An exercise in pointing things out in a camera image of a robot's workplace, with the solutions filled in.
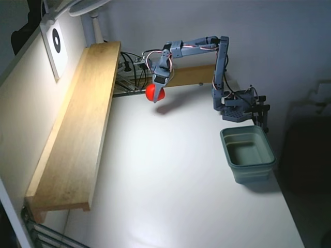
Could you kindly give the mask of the blue-grey gripper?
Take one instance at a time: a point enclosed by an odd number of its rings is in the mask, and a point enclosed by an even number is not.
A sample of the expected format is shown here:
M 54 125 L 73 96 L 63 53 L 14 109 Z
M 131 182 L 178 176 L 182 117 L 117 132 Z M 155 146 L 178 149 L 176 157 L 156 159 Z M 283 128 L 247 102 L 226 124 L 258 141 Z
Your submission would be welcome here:
M 165 98 L 164 86 L 169 82 L 172 71 L 172 54 L 170 50 L 161 51 L 158 61 L 152 62 L 154 88 L 154 103 Z

